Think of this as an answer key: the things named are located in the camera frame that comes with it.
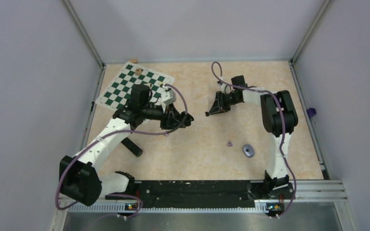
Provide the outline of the black earbud charging case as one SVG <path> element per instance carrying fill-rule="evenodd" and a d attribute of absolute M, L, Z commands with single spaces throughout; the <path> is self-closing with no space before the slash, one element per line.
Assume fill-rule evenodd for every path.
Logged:
<path fill-rule="evenodd" d="M 193 121 L 194 121 L 193 116 L 191 116 L 190 114 L 187 114 L 185 116 L 185 122 L 184 122 L 184 124 L 185 124 L 186 127 L 188 127 L 188 126 L 191 126 L 191 124 L 192 124 Z"/>

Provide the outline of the grey purple charging case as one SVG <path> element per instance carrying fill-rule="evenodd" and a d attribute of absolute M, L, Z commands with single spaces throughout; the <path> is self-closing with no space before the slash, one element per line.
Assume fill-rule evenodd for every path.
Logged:
<path fill-rule="evenodd" d="M 255 150 L 250 144 L 245 144 L 242 146 L 242 151 L 244 155 L 248 158 L 251 158 L 255 155 Z"/>

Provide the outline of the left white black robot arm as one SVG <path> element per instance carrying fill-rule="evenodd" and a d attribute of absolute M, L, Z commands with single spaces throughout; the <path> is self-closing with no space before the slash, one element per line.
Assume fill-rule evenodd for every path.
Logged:
<path fill-rule="evenodd" d="M 98 171 L 107 157 L 120 144 L 128 144 L 131 134 L 166 136 L 194 121 L 187 111 L 179 113 L 174 103 L 180 91 L 164 84 L 160 103 L 151 102 L 151 88 L 135 84 L 126 105 L 118 109 L 106 127 L 85 148 L 74 156 L 65 156 L 59 165 L 59 183 L 55 193 L 55 206 L 61 210 L 61 194 L 86 206 L 93 205 L 102 196 L 133 197 L 135 186 L 132 176 L 116 171 L 99 177 Z"/>

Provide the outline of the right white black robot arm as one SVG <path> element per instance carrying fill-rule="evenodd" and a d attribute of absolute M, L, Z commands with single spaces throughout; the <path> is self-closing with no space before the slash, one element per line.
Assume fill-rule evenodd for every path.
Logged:
<path fill-rule="evenodd" d="M 298 125 L 298 116 L 287 90 L 271 93 L 258 87 L 249 87 L 243 75 L 233 77 L 227 91 L 227 84 L 222 80 L 218 83 L 221 90 L 215 94 L 213 105 L 206 116 L 230 111 L 231 106 L 238 103 L 253 103 L 261 108 L 263 126 L 269 133 L 270 158 L 264 174 L 264 194 L 269 198 L 277 198 L 283 188 L 289 184 L 288 149 L 291 135 Z"/>

